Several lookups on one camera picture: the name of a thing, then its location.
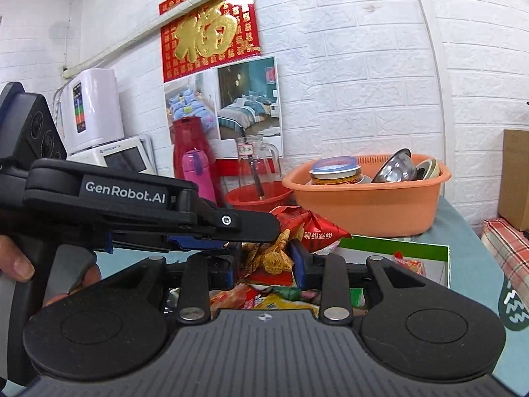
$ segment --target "person's hand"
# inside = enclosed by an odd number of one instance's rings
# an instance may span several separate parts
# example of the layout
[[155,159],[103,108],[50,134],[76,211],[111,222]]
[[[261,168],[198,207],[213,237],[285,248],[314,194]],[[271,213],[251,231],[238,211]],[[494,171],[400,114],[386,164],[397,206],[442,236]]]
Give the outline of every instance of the person's hand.
[[[27,259],[18,246],[7,236],[0,236],[0,272],[6,273],[10,278],[18,282],[29,281],[35,273],[35,268],[30,260]],[[87,287],[100,280],[101,272],[99,267],[93,265],[86,272],[80,288]],[[46,306],[67,296],[68,294],[60,294],[47,302]]]

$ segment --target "stainless steel bowl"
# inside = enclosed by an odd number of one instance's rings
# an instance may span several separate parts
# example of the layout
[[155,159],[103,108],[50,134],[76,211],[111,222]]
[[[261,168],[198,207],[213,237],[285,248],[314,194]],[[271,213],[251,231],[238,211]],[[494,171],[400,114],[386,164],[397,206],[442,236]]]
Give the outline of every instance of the stainless steel bowl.
[[404,182],[414,180],[417,175],[417,167],[412,163],[412,153],[409,149],[401,149],[396,152],[373,178],[372,184],[382,182]]

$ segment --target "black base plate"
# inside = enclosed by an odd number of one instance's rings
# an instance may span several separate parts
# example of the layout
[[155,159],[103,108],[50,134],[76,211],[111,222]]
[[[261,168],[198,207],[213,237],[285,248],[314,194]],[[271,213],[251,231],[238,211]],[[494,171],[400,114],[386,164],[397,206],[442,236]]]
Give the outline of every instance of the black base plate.
[[490,375],[434,384],[397,375],[367,355],[348,327],[309,310],[221,311],[183,327],[143,369],[115,380],[75,383],[42,377],[23,397],[496,397],[513,396]]

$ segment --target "bedroom photo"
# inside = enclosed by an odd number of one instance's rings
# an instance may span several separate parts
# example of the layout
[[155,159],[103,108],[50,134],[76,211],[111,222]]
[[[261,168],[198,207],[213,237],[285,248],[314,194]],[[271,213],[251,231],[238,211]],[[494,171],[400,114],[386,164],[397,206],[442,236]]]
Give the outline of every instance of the bedroom photo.
[[175,143],[173,122],[184,116],[200,117],[202,129],[210,143],[215,143],[214,140],[220,139],[215,116],[219,95],[216,70],[206,70],[167,82],[163,89],[167,123],[173,144]]
[[281,112],[274,57],[218,68],[222,140],[262,134],[280,151]]

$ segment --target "glass pitcher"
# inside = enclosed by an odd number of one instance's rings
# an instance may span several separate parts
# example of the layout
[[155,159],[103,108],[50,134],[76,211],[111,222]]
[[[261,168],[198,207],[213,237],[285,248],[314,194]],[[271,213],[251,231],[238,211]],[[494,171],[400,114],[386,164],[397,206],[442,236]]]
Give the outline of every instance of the glass pitcher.
[[277,182],[281,181],[279,151],[263,141],[262,134],[236,139],[239,187],[245,201],[276,197]]

